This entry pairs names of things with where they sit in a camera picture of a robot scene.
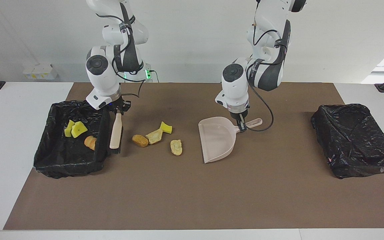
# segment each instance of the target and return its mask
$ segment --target white table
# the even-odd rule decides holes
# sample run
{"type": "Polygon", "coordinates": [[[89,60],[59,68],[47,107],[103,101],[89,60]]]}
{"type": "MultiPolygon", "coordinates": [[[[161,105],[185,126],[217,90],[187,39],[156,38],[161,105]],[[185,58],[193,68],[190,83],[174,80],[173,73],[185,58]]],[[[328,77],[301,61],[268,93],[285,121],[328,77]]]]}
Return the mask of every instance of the white table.
{"type": "MultiPolygon", "coordinates": [[[[8,82],[0,91],[0,239],[384,239],[384,229],[251,229],[190,231],[2,231],[33,166],[50,105],[72,83],[8,82]]],[[[373,85],[336,84],[346,104],[369,107],[384,131],[384,94],[373,85]]]]}

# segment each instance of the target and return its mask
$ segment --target white wall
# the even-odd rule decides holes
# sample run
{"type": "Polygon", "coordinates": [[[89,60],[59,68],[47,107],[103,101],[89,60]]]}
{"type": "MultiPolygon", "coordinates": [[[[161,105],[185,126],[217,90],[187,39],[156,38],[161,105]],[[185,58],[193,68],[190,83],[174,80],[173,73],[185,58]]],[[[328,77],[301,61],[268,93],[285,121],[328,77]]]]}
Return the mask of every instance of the white wall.
{"type": "MultiPolygon", "coordinates": [[[[251,54],[245,32],[254,0],[134,0],[148,27],[144,59],[161,81],[219,82],[223,68],[251,54]]],[[[85,56],[104,44],[85,0],[0,0],[0,79],[23,80],[22,64],[52,63],[63,81],[87,81],[85,56]]],[[[284,81],[361,82],[384,58],[384,1],[308,0],[289,17],[284,81]]]]}

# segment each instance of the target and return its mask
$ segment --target black cable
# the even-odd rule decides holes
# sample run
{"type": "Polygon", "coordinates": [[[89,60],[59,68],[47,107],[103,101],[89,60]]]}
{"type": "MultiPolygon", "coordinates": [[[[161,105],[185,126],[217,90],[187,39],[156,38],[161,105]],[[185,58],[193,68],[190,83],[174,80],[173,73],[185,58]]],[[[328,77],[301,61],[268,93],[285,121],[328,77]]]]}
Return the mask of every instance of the black cable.
{"type": "MultiPolygon", "coordinates": [[[[285,53],[287,53],[287,47],[284,46],[284,45],[280,45],[279,47],[284,47],[285,48],[285,53]]],[[[279,62],[273,62],[273,63],[265,63],[265,62],[261,62],[259,63],[259,65],[269,65],[269,66],[275,66],[275,65],[278,65],[278,64],[281,64],[282,62],[284,61],[284,59],[281,59],[279,62]]]]}
{"type": "MultiPolygon", "coordinates": [[[[248,68],[247,68],[247,70],[245,71],[245,74],[246,74],[246,77],[247,77],[247,82],[250,82],[249,81],[249,70],[250,70],[250,68],[253,66],[253,64],[252,65],[250,65],[248,68]]],[[[272,127],[272,125],[273,125],[273,122],[275,121],[275,117],[274,117],[274,115],[273,115],[273,112],[272,112],[272,110],[271,110],[271,108],[270,108],[270,106],[265,102],[265,100],[257,93],[257,91],[254,89],[254,87],[253,87],[253,85],[252,84],[249,84],[250,85],[250,87],[251,87],[251,90],[253,90],[253,92],[257,95],[257,97],[266,105],[266,107],[268,108],[268,110],[269,110],[269,112],[271,113],[271,118],[272,118],[272,120],[271,120],[271,124],[267,127],[267,128],[265,128],[265,129],[262,129],[262,130],[254,130],[254,129],[251,129],[251,128],[249,128],[249,127],[247,127],[247,125],[245,125],[245,123],[244,123],[244,125],[245,125],[245,127],[247,128],[247,129],[249,129],[250,131],[252,131],[252,132],[263,132],[263,131],[266,131],[266,130],[268,130],[268,129],[270,129],[271,127],[272,127]]]]}
{"type": "Polygon", "coordinates": [[[119,18],[119,17],[113,16],[113,15],[98,15],[97,13],[96,13],[96,15],[97,15],[99,18],[116,18],[116,19],[120,20],[122,23],[124,23],[124,20],[122,20],[122,19],[119,18]]]}
{"type": "MultiPolygon", "coordinates": [[[[278,65],[278,64],[281,64],[283,61],[279,61],[279,62],[276,62],[276,63],[259,63],[259,65],[278,65]]],[[[245,71],[247,73],[247,80],[248,80],[248,73],[250,71],[250,68],[252,68],[254,66],[254,64],[251,64],[250,66],[248,66],[247,70],[245,71]]]]}
{"type": "MultiPolygon", "coordinates": [[[[130,44],[131,44],[131,38],[130,38],[130,35],[128,35],[128,43],[127,43],[127,45],[119,52],[120,54],[121,53],[123,53],[129,46],[130,46],[130,44]]],[[[121,56],[115,56],[113,59],[112,59],[112,68],[113,68],[113,71],[115,72],[115,74],[118,76],[118,77],[120,77],[120,78],[122,78],[122,79],[124,79],[125,81],[129,81],[129,82],[142,82],[143,80],[138,80],[138,81],[136,81],[136,80],[130,80],[130,79],[127,79],[127,78],[125,78],[125,77],[123,77],[123,76],[121,76],[119,73],[119,71],[117,71],[116,69],[115,69],[115,66],[113,65],[113,63],[115,62],[115,59],[116,58],[121,58],[121,56]]]]}
{"type": "Polygon", "coordinates": [[[248,130],[250,130],[252,132],[263,132],[263,131],[266,131],[266,130],[268,130],[268,129],[270,129],[272,127],[273,122],[275,121],[275,117],[273,116],[273,112],[272,112],[270,106],[265,102],[265,100],[256,92],[256,90],[254,89],[254,87],[252,85],[250,85],[250,87],[251,87],[251,90],[253,90],[253,92],[257,95],[257,97],[266,105],[266,107],[268,108],[269,112],[271,113],[272,120],[271,120],[271,124],[268,127],[266,127],[265,129],[261,129],[261,130],[251,129],[251,128],[247,127],[247,125],[245,123],[244,123],[244,126],[248,130]]]}
{"type": "Polygon", "coordinates": [[[264,37],[264,36],[265,36],[267,33],[269,33],[269,32],[278,32],[278,31],[276,31],[275,29],[268,30],[268,31],[264,32],[264,33],[260,36],[260,38],[257,40],[257,42],[256,42],[256,40],[255,40],[255,37],[256,37],[256,26],[254,26],[253,45],[256,46],[256,45],[260,42],[260,40],[262,39],[262,37],[264,37]]]}
{"type": "Polygon", "coordinates": [[[155,70],[149,70],[149,73],[155,73],[157,75],[157,81],[160,82],[160,79],[158,78],[158,73],[155,70]]]}
{"type": "Polygon", "coordinates": [[[137,91],[137,94],[121,94],[121,96],[135,96],[135,97],[138,97],[140,98],[140,90],[142,90],[142,86],[143,86],[143,83],[145,83],[146,80],[142,80],[140,82],[142,82],[139,86],[139,91],[137,91]]]}

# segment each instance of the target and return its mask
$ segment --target dustpan handle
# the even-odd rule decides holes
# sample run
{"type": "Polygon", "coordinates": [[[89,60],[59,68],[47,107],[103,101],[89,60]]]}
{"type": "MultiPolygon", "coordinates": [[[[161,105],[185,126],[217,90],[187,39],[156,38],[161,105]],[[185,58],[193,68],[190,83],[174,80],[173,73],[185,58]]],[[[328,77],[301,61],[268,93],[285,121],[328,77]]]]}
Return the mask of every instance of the dustpan handle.
{"type": "Polygon", "coordinates": [[[263,120],[261,118],[256,118],[256,119],[246,123],[245,125],[247,125],[247,128],[252,129],[254,127],[260,126],[262,123],[263,123],[263,120]]]}

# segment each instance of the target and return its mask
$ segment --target black plastic bag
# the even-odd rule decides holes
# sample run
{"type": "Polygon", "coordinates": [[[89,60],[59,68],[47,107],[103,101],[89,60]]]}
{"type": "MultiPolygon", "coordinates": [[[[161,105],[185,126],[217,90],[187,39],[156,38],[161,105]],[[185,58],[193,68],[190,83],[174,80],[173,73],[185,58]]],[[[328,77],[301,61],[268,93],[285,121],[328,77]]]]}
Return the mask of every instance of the black plastic bag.
{"type": "Polygon", "coordinates": [[[60,102],[51,106],[41,142],[35,153],[35,169],[51,178],[83,176],[103,168],[108,156],[110,116],[96,111],[87,102],[60,102]],[[66,138],[69,120],[81,121],[88,131],[78,138],[66,138]],[[87,136],[97,138],[95,150],[84,145],[87,136]]]}
{"type": "Polygon", "coordinates": [[[384,133],[366,106],[322,105],[311,122],[337,178],[384,173],[384,133]]]}

